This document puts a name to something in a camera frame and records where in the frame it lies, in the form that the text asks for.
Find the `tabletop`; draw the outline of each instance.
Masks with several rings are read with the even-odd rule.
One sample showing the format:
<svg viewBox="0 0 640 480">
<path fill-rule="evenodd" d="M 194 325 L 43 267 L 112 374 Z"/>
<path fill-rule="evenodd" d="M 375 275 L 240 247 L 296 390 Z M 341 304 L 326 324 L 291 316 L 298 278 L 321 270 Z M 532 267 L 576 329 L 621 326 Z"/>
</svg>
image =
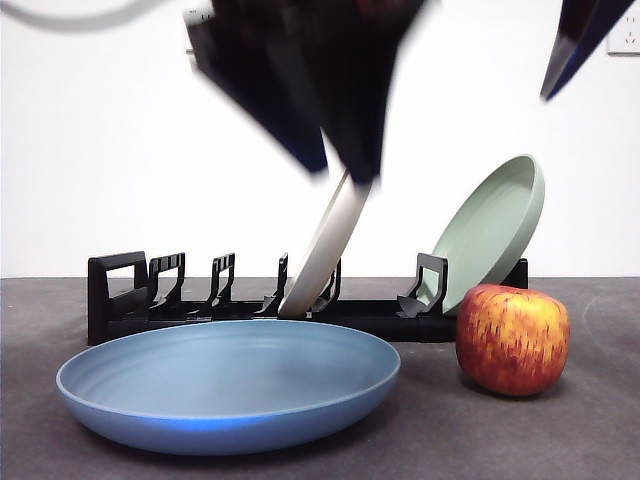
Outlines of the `tabletop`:
<svg viewBox="0 0 640 480">
<path fill-rule="evenodd" d="M 130 280 L 114 280 L 124 289 Z M 344 279 L 346 298 L 385 298 L 411 279 Z M 262 298 L 272 279 L 237 279 Z M 205 298 L 206 279 L 186 296 Z M 532 279 L 568 308 L 569 360 L 551 390 L 492 395 L 458 367 L 453 344 L 396 343 L 390 397 L 315 442 L 237 457 L 179 457 L 103 439 L 60 400 L 57 369 L 86 347 L 85 279 L 2 280 L 2 478 L 163 480 L 640 478 L 640 278 Z"/>
</svg>

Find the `wall outlet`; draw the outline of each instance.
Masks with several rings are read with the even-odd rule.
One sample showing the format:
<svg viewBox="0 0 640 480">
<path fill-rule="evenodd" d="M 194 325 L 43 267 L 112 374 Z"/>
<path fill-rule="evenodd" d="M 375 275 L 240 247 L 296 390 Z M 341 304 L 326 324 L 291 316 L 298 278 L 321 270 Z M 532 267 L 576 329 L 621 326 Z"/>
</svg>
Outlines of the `wall outlet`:
<svg viewBox="0 0 640 480">
<path fill-rule="evenodd" d="M 182 18 L 185 25 L 194 25 L 196 23 L 204 22 L 213 18 L 213 7 L 211 5 L 202 6 L 198 8 L 189 8 L 182 12 Z M 187 54 L 193 54 L 193 47 L 189 41 L 189 35 L 185 29 L 185 50 Z"/>
<path fill-rule="evenodd" d="M 609 33 L 610 55 L 640 55 L 640 8 L 631 8 Z"/>
</svg>

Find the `white wall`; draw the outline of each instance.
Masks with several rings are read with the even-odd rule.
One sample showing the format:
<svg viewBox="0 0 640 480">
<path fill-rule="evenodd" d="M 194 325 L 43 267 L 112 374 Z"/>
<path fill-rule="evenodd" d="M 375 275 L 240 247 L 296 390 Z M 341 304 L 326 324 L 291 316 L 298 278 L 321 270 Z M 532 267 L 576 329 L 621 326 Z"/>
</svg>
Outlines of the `white wall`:
<svg viewBox="0 0 640 480">
<path fill-rule="evenodd" d="M 21 2 L 50 14 L 122 3 Z M 412 275 L 475 185 L 522 152 L 547 179 L 532 273 L 640 274 L 640 58 L 601 46 L 543 104 L 560 3 L 443 0 L 420 18 L 345 275 Z M 88 257 L 133 249 L 186 251 L 193 276 L 229 251 L 240 276 L 273 275 L 284 251 L 299 261 L 339 169 L 311 181 L 191 72 L 181 12 L 193 5 L 99 33 L 2 19 L 4 277 L 83 276 Z"/>
</svg>

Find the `white plate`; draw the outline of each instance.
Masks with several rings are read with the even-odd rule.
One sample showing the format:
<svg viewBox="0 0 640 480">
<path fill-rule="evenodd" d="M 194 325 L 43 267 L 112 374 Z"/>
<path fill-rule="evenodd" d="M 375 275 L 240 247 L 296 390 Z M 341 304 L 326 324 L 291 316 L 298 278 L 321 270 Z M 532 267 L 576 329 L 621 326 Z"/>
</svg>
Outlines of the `white plate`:
<svg viewBox="0 0 640 480">
<path fill-rule="evenodd" d="M 304 316 L 326 286 L 358 223 L 371 184 L 357 185 L 345 171 L 311 241 L 293 285 L 278 309 L 282 318 Z"/>
</svg>

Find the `dish rack handle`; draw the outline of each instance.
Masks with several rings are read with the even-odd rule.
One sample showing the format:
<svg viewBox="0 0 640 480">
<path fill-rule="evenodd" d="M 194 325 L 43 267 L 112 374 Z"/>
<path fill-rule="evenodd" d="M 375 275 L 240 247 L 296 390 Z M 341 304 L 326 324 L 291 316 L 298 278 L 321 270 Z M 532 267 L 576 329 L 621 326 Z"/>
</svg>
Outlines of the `dish rack handle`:
<svg viewBox="0 0 640 480">
<path fill-rule="evenodd" d="M 428 305 L 418 300 L 418 290 L 422 286 L 425 269 L 438 274 L 438 290 Z M 398 296 L 403 316 L 413 318 L 420 313 L 442 315 L 442 302 L 447 295 L 448 273 L 449 263 L 446 258 L 419 253 L 416 262 L 416 280 L 406 296 Z"/>
<path fill-rule="evenodd" d="M 169 270 L 178 269 L 178 276 L 173 288 L 165 295 L 165 297 L 154 305 L 154 300 L 158 294 L 158 278 L 161 273 Z M 184 252 L 166 255 L 164 257 L 152 258 L 149 261 L 149 294 L 147 297 L 147 305 L 149 310 L 157 309 L 162 306 L 170 306 L 180 303 L 182 300 L 182 285 L 184 285 L 184 274 L 186 268 L 186 255 Z"/>
<path fill-rule="evenodd" d="M 217 308 L 222 308 L 231 303 L 231 287 L 235 278 L 236 254 L 230 253 L 222 257 L 213 259 L 211 266 L 211 292 L 209 298 L 204 302 L 204 306 L 198 310 L 197 316 L 211 316 Z M 220 274 L 225 270 L 229 270 L 229 278 L 227 284 L 220 290 Z"/>
<path fill-rule="evenodd" d="M 133 290 L 113 298 L 109 296 L 107 272 L 133 267 Z M 147 307 L 149 277 L 147 259 L 142 251 L 92 257 L 87 262 L 87 343 L 97 345 L 107 340 L 107 322 Z"/>
<path fill-rule="evenodd" d="M 262 301 L 262 308 L 255 312 L 256 315 L 274 317 L 278 315 L 278 307 L 284 298 L 284 287 L 287 284 L 288 271 L 289 254 L 285 253 L 278 261 L 278 283 L 276 285 L 276 291 L 273 295 L 264 297 L 264 300 Z"/>
</svg>

